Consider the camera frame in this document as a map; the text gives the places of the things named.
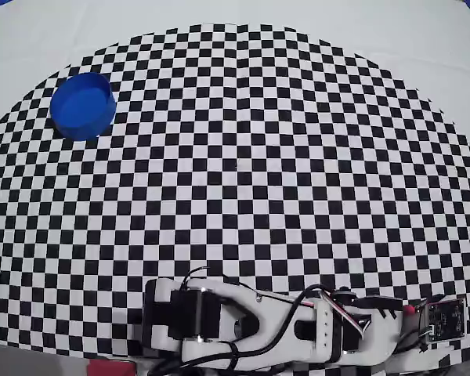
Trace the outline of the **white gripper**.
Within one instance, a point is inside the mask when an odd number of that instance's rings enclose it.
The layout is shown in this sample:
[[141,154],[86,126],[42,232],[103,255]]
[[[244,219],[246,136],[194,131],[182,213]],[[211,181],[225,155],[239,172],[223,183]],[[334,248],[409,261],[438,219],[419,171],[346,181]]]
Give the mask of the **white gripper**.
[[399,343],[416,332],[414,315],[423,312],[425,300],[404,305],[399,298],[380,295],[359,298],[344,287],[342,307],[363,327],[361,334],[342,321],[342,365],[371,367],[384,363]]

